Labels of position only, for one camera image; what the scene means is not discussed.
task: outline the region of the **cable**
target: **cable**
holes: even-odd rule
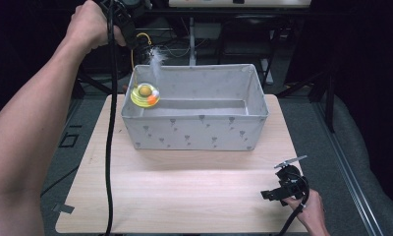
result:
[[[139,33],[136,35],[136,38],[141,37],[141,36],[145,36],[145,37],[147,38],[147,44],[148,44],[148,46],[151,48],[151,39],[150,39],[150,36],[149,36],[147,33],[145,33],[145,32],[139,32]],[[136,87],[138,86],[138,80],[137,80],[136,73],[135,73],[134,49],[132,49],[132,50],[130,51],[130,60],[131,60],[131,62],[132,62],[132,74],[134,75],[134,87],[136,88]]]
[[[285,224],[283,225],[282,229],[280,230],[280,232],[276,235],[276,236],[282,236],[286,233],[286,230],[288,230],[289,226],[292,224],[292,221],[294,221],[294,219],[297,217],[297,215],[299,213],[302,212],[302,209],[305,207],[308,198],[309,198],[309,184],[308,181],[301,177],[298,174],[294,174],[294,173],[288,173],[290,175],[294,175],[298,177],[298,180],[302,180],[306,186],[306,192],[305,195],[303,197],[303,199],[301,200],[301,203],[294,209],[294,211],[291,213],[291,215],[289,215],[289,218],[286,220]]]
[[[111,57],[111,74],[112,74],[112,92],[111,92],[111,110],[110,110],[110,121],[108,125],[107,143],[105,149],[105,186],[107,190],[108,200],[108,222],[105,235],[110,235],[111,228],[113,225],[113,197],[111,193],[111,145],[114,133],[114,123],[117,107],[117,81],[118,81],[118,69],[117,69],[117,58],[116,58],[116,44],[114,39],[114,0],[111,0],[108,8],[107,18],[107,32],[108,32],[108,44],[110,46],[110,57]]]
[[[64,180],[66,177],[68,177],[69,175],[71,175],[72,173],[74,173],[76,170],[78,170],[78,168],[80,168],[79,165],[77,165],[74,169],[72,169],[70,172],[68,172],[66,175],[62,176],[60,179],[58,179],[57,181],[55,181],[53,184],[51,184],[49,187],[47,187],[45,190],[43,190],[43,192],[41,192],[40,197],[43,197],[43,195],[45,195],[49,190],[51,190],[53,187],[55,187],[55,185],[59,184],[62,180]]]
[[[206,39],[204,39],[202,42],[200,42],[199,44],[197,44],[196,45],[196,48],[198,48],[199,46],[201,46],[203,43],[205,43],[206,42]],[[188,54],[188,52],[191,50],[191,47],[190,46],[188,46],[188,48],[187,49],[182,49],[182,48],[176,48],[176,49],[170,49],[168,46],[166,46],[166,45],[162,45],[161,47],[164,47],[164,48],[166,48],[166,50],[169,52],[169,54],[171,55],[171,56],[173,56],[173,57],[177,57],[177,58],[179,58],[179,57],[183,57],[183,56],[186,56],[187,54]],[[176,55],[176,54],[174,54],[172,51],[173,50],[186,50],[183,54],[181,54],[181,55]]]

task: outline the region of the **yellow ball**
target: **yellow ball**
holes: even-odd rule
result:
[[[139,88],[139,94],[142,96],[150,96],[151,88],[149,86],[142,86]]]

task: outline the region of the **human arm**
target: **human arm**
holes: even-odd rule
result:
[[[125,45],[120,30],[114,32]],[[0,112],[0,235],[43,234],[40,191],[76,74],[87,53],[106,43],[106,19],[93,1],[86,1],[50,60]]]
[[[301,200],[293,198],[287,198],[283,201],[292,209],[298,207],[301,202]],[[306,205],[307,207],[303,208],[303,211],[298,214],[298,220],[305,226],[310,236],[328,236],[329,232],[325,227],[324,208],[319,192],[310,189]]]

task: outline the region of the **wooden tabletop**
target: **wooden tabletop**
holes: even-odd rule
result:
[[[118,96],[112,145],[113,233],[263,233],[279,232],[291,210],[264,200],[264,190],[279,188],[273,166],[296,153],[274,95],[252,151],[134,149],[121,117]],[[105,143],[109,96],[86,148],[56,230],[102,233],[108,219]],[[296,219],[289,232],[306,232]]]

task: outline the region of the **gray storage bin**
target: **gray storage bin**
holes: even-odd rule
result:
[[[130,98],[138,83],[158,87],[149,108]],[[254,65],[135,67],[122,117],[135,148],[254,149],[269,114]]]

